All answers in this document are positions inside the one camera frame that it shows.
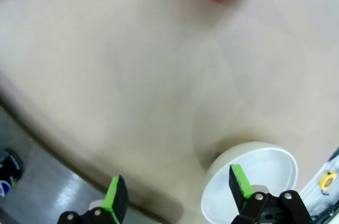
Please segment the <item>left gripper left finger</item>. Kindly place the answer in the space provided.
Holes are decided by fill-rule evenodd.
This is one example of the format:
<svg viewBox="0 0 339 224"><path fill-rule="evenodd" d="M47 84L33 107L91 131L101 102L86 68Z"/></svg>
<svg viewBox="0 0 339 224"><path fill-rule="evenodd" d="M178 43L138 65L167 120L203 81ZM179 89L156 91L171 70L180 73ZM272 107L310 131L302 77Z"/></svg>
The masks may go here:
<svg viewBox="0 0 339 224"><path fill-rule="evenodd" d="M83 214L63 212L58 223L123 223L129 204L125 180L113 177L103 200L93 201Z"/></svg>

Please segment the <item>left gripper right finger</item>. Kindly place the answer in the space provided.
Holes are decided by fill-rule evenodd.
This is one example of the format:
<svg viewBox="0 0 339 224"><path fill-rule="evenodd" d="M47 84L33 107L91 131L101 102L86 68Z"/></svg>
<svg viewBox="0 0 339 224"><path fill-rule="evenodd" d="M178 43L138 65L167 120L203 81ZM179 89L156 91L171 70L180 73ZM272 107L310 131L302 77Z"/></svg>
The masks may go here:
<svg viewBox="0 0 339 224"><path fill-rule="evenodd" d="M239 164L230 165L229 187L238 209L232 223L313 223L298 192L287 190L278 197L262 191L255 192Z"/></svg>

